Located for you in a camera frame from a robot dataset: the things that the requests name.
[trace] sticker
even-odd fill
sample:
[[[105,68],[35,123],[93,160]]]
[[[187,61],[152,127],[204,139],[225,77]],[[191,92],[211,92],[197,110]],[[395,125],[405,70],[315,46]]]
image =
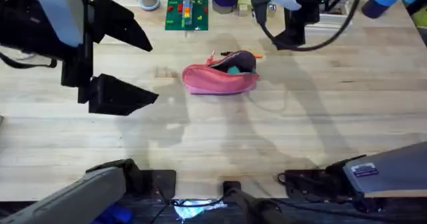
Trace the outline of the sticker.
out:
[[[355,177],[367,177],[379,174],[373,163],[365,163],[351,167]]]

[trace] wooden tabletop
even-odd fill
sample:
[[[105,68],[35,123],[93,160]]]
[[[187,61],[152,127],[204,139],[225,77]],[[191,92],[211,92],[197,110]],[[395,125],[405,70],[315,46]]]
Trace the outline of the wooden tabletop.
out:
[[[427,52],[401,3],[377,20],[358,12],[331,46],[296,53],[276,51],[250,16],[211,10],[209,31],[164,31],[166,0],[153,12],[137,0],[115,1],[135,13],[154,49],[106,37],[94,45],[95,74],[159,99],[128,117],[88,114],[77,90],[60,86],[61,68],[0,65],[0,201],[41,199],[94,165],[124,158],[140,169],[176,170],[178,198],[219,197],[224,180],[241,181],[256,197],[285,197],[274,181],[285,169],[427,139]],[[282,12],[268,23],[273,33],[282,30]],[[310,32],[309,43],[331,34]],[[205,96],[184,89],[186,66],[213,50],[240,49],[265,55],[255,90]]]

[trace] lego board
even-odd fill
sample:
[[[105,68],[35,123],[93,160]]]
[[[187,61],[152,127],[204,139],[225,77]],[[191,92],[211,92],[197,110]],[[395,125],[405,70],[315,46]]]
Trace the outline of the lego board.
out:
[[[167,6],[172,6],[172,11],[166,11],[165,30],[176,31],[207,31],[209,6],[208,0],[193,0],[193,25],[182,27],[182,12],[178,11],[178,4],[182,4],[182,0],[167,0]],[[204,7],[207,7],[208,12],[204,12]]]

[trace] black cable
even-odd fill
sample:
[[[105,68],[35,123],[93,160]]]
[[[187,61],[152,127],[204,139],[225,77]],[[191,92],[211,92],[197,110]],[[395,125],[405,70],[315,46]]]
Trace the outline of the black cable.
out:
[[[357,218],[357,219],[365,219],[365,220],[371,220],[371,221],[382,221],[385,223],[399,223],[399,220],[391,220],[391,219],[387,219],[387,218],[383,218],[383,217],[372,217],[372,216],[367,216],[367,215],[361,215],[361,214],[354,214],[354,213],[348,213],[348,212],[343,212],[343,211],[329,211],[329,210],[325,210],[325,209],[316,209],[316,208],[311,208],[311,207],[302,207],[299,205],[294,205],[292,203],[288,203],[276,198],[272,198],[273,201],[283,204],[285,206],[288,207],[293,207],[295,209],[299,209],[299,210],[304,210],[304,211],[312,211],[315,213],[321,213],[321,214],[329,214],[329,215],[339,215],[339,216],[343,216],[343,217],[353,217],[353,218]]]
[[[260,26],[262,31],[267,35],[267,37],[270,38],[273,41],[273,43],[278,47],[283,47],[291,51],[314,51],[333,43],[346,30],[346,28],[350,24],[350,21],[353,19],[354,14],[356,13],[356,10],[359,6],[359,2],[360,0],[354,0],[352,8],[350,9],[350,12],[348,13],[346,20],[344,21],[340,29],[332,37],[330,37],[328,40],[324,41],[323,43],[314,45],[312,47],[296,47],[295,45],[288,45],[281,41],[277,41],[275,40],[275,37],[268,31],[265,23],[264,24],[260,23]]]
[[[231,194],[231,192],[229,191],[229,192],[227,192],[227,193],[224,193],[224,195],[221,197],[221,198],[219,198],[218,200],[216,200],[216,201],[212,201],[211,203],[206,203],[206,204],[197,204],[197,205],[184,205],[183,203],[185,202],[181,202],[181,203],[178,203],[178,201],[176,201],[176,200],[167,200],[166,198],[165,198],[165,195],[163,194],[163,191],[160,189],[160,188],[158,188],[157,187],[157,190],[159,191],[159,195],[160,195],[160,198],[161,198],[161,200],[166,204],[166,205],[171,205],[171,206],[173,206],[173,207],[209,207],[209,206],[212,206],[212,205],[216,205],[216,204],[218,204],[218,203],[221,203],[223,200],[224,200],[224,198],[225,197],[227,197],[228,195],[230,195]]]
[[[155,220],[166,210],[166,208],[169,207],[169,205],[165,205],[161,208],[161,210],[157,213],[157,215],[149,222],[149,224],[154,224]]]
[[[183,203],[178,203],[177,201],[173,200],[170,201],[169,204],[174,206],[174,207],[209,207],[212,205],[216,205],[218,203],[221,203],[224,200],[224,196],[219,198],[216,201],[212,201],[211,203],[206,203],[206,204],[197,204],[197,205],[184,205]]]
[[[282,184],[283,186],[286,186],[286,180],[283,180],[281,177],[285,177],[287,174],[285,173],[279,173],[277,175],[277,181],[278,183]],[[281,203],[283,205],[286,205],[288,207],[293,207],[295,209],[299,209],[299,210],[304,210],[304,211],[312,211],[315,213],[322,213],[322,214],[329,214],[329,215],[339,215],[339,216],[344,216],[344,217],[353,217],[353,218],[358,218],[358,219],[367,219],[367,220],[371,220],[371,221],[382,221],[385,223],[399,223],[399,220],[393,220],[393,219],[387,219],[387,218],[383,218],[383,217],[372,217],[372,216],[367,216],[367,215],[361,215],[361,214],[354,214],[354,213],[349,213],[349,212],[343,212],[343,211],[329,211],[329,210],[325,210],[325,209],[316,209],[316,208],[310,208],[310,207],[302,207],[299,205],[294,205],[292,203],[288,203],[286,201],[282,201],[276,198],[272,198],[273,201],[277,202],[277,203]],[[310,203],[321,203],[321,202],[317,202],[317,201],[310,201],[306,198],[306,201],[310,202]]]

